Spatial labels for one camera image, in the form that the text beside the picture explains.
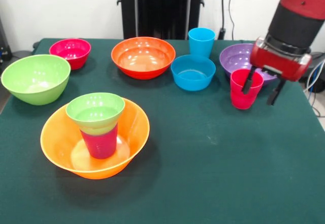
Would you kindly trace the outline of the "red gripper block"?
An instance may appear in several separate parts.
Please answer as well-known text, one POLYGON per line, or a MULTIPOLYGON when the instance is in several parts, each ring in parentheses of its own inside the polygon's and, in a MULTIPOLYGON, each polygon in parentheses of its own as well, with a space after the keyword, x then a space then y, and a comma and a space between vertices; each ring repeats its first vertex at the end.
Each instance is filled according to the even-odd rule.
POLYGON ((273 89, 267 100, 267 105, 274 105, 286 80, 298 81, 304 75, 311 62, 312 56, 310 54, 290 56, 273 49, 264 38, 259 37, 253 45, 250 55, 252 66, 243 85, 242 92, 248 94, 256 68, 266 70, 281 78, 279 84, 273 89))

